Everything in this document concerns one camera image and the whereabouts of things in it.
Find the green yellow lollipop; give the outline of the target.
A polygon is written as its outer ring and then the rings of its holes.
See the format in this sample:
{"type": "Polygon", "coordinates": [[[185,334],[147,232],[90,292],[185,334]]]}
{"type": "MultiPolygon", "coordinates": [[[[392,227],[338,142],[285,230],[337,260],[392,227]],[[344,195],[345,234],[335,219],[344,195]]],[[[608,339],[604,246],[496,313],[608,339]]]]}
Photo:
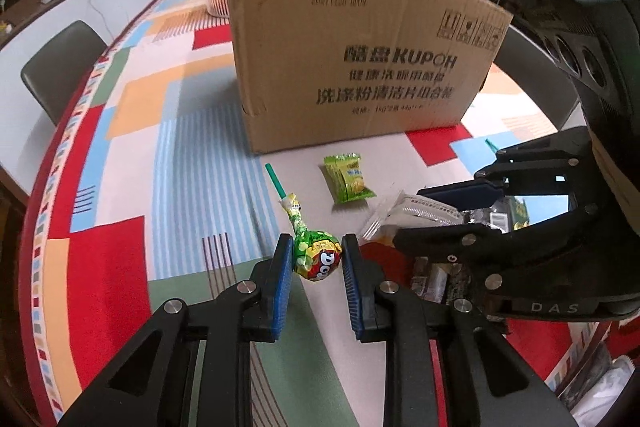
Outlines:
{"type": "Polygon", "coordinates": [[[266,164],[265,168],[293,229],[295,272],[311,282],[325,280],[340,265],[342,259],[340,242],[328,232],[308,228],[297,196],[284,191],[277,173],[270,164],[266,164]]]}

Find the small green candy packet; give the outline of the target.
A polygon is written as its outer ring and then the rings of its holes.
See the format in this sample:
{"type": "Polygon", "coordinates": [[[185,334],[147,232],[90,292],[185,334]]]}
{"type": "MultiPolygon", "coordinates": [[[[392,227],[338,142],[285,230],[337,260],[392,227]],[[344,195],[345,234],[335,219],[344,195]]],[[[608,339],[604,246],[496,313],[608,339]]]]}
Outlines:
{"type": "Polygon", "coordinates": [[[329,188],[335,204],[373,198],[376,196],[367,186],[357,153],[336,154],[323,158],[323,171],[328,178],[329,188]]]}

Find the dark brown chocolate bar packet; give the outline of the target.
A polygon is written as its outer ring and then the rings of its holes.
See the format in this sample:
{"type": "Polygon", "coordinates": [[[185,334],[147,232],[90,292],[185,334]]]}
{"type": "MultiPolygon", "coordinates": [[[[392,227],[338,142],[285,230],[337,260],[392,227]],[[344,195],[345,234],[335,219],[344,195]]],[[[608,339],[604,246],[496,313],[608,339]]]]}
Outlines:
{"type": "Polygon", "coordinates": [[[471,272],[461,263],[434,263],[427,257],[416,258],[411,290],[422,300],[451,306],[465,298],[471,284],[471,272]]]}

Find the dark chair right near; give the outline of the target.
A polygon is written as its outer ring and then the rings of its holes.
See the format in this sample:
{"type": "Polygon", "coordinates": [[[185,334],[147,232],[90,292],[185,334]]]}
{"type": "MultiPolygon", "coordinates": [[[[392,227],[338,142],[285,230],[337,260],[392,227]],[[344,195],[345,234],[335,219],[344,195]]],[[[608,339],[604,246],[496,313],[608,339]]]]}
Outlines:
{"type": "Polygon", "coordinates": [[[536,103],[556,129],[585,126],[573,83],[518,28],[510,26],[506,31],[495,64],[536,103]]]}

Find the dark chair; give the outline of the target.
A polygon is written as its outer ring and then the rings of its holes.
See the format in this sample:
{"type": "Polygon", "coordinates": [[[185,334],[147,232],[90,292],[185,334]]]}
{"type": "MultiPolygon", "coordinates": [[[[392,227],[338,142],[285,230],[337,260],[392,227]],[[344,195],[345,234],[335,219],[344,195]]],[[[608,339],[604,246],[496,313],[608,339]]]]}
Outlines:
{"type": "Polygon", "coordinates": [[[106,42],[76,20],[52,37],[22,68],[21,78],[55,126],[81,79],[106,50],[106,42]]]}
{"type": "Polygon", "coordinates": [[[495,64],[536,103],[556,129],[585,126],[573,83],[518,28],[510,26],[506,31],[495,64]]]}

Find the green cracker snack bag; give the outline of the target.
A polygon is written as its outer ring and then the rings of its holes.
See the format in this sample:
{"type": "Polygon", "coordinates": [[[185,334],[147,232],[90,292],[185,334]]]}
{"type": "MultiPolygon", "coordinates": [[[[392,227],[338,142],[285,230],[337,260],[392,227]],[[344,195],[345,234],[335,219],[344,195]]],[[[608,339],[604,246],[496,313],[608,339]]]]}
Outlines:
{"type": "Polygon", "coordinates": [[[489,208],[489,225],[502,233],[524,229],[530,225],[529,214],[524,200],[515,196],[499,198],[489,208]]]}

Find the clear wrapped pastry packet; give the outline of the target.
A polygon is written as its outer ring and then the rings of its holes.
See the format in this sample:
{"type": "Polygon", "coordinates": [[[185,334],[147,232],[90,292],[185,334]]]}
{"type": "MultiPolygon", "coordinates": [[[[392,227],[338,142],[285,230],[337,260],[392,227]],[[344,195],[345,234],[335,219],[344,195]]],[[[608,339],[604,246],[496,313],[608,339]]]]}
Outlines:
{"type": "Polygon", "coordinates": [[[381,200],[357,237],[360,244],[376,242],[390,246],[399,230],[451,227],[463,222],[462,213],[452,206],[400,191],[381,200]]]}

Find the colourful patterned tablecloth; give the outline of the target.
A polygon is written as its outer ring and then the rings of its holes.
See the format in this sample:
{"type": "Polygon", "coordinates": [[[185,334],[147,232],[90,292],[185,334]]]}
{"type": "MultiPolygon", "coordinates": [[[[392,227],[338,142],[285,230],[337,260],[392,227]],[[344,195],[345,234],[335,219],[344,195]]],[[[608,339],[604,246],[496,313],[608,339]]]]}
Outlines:
{"type": "Polygon", "coordinates": [[[154,0],[82,81],[32,189],[21,275],[30,387],[53,426],[167,299],[214,298],[290,225],[357,233],[382,199],[469,179],[498,147],[554,124],[498,68],[457,127],[266,156],[248,147],[229,28],[203,0],[154,0]],[[357,153],[373,198],[335,204],[323,158],[357,153]]]}

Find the brown cardboard box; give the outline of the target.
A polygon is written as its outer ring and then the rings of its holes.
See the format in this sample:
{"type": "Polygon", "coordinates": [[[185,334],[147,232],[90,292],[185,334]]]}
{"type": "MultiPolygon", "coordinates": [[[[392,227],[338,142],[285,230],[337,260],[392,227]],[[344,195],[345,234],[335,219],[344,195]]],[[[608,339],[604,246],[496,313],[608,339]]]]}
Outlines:
{"type": "Polygon", "coordinates": [[[512,20],[489,0],[229,0],[257,154],[459,124],[512,20]]]}

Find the dark chair left near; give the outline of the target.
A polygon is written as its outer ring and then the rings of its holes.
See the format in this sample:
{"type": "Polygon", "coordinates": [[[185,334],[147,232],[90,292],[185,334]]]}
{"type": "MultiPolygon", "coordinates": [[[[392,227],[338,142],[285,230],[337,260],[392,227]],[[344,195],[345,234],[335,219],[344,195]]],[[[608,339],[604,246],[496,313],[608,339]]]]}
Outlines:
{"type": "Polygon", "coordinates": [[[21,78],[55,126],[81,79],[106,50],[106,42],[76,20],[52,37],[22,68],[21,78]]]}

